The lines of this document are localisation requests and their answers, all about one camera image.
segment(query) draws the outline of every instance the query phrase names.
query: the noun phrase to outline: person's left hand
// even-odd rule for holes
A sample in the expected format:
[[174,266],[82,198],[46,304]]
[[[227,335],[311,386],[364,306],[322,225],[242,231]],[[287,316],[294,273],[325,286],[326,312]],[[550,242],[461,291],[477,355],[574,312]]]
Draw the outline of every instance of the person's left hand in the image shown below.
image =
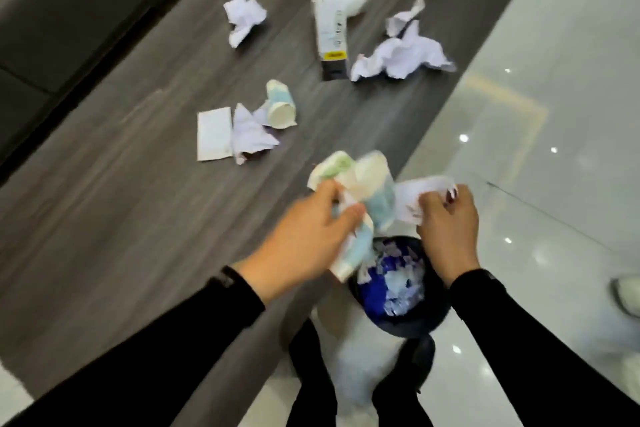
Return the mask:
[[237,268],[265,304],[293,286],[319,277],[362,222],[365,206],[349,206],[334,220],[333,202],[340,185],[333,179],[300,199],[285,213],[260,248]]

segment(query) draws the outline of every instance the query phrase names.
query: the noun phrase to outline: black sleeve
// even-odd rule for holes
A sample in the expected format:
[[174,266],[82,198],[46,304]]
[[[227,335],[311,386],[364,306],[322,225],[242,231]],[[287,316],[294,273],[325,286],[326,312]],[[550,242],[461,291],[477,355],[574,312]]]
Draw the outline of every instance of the black sleeve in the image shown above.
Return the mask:
[[640,419],[638,404],[531,317],[489,272],[458,277],[451,301],[525,427]]
[[264,311],[236,271],[206,287],[36,400],[9,426],[168,426],[227,346]]

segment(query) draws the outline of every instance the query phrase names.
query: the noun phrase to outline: person's right hand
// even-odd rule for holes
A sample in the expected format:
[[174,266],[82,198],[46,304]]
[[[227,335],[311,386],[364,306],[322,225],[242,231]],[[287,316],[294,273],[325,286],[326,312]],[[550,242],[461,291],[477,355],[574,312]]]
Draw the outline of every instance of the person's right hand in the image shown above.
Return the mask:
[[474,197],[465,185],[458,186],[453,203],[445,203],[437,192],[427,192],[419,198],[422,238],[433,269],[447,287],[469,270],[479,269],[477,258],[478,212]]

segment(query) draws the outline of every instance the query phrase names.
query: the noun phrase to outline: person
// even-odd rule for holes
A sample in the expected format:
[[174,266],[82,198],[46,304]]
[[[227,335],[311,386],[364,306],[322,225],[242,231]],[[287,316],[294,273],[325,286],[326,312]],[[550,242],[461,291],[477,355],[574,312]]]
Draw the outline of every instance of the person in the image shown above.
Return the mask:
[[[53,388],[9,422],[168,426],[243,328],[292,287],[318,277],[362,220],[362,204],[332,218],[340,187],[325,181],[293,204],[259,249],[236,269],[224,268],[190,298]],[[622,425],[640,419],[640,406],[522,309],[481,269],[476,255],[478,215],[471,192],[455,202],[437,193],[420,197],[424,249],[451,303],[468,326],[525,427]],[[306,360],[300,344],[315,344],[305,323],[292,341],[302,387],[289,425],[335,424],[337,403],[322,361]],[[431,422],[416,390],[433,361],[431,341],[406,343],[396,367],[373,393],[380,425]]]

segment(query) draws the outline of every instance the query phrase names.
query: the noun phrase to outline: wood grain surface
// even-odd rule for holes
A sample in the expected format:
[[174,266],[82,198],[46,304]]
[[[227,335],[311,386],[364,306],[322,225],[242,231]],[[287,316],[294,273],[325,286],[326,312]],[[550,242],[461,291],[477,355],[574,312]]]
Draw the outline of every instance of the wood grain surface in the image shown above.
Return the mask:
[[[258,0],[267,24],[237,50],[226,1],[181,0],[0,189],[0,357],[35,396],[250,253],[332,151],[379,149],[397,174],[509,2],[425,0],[420,33],[459,72],[354,84],[321,81],[310,0]],[[413,1],[370,0],[349,22],[351,58]],[[299,125],[242,166],[196,162],[196,113],[258,108],[271,78]],[[235,425],[326,281],[273,304],[176,424]]]

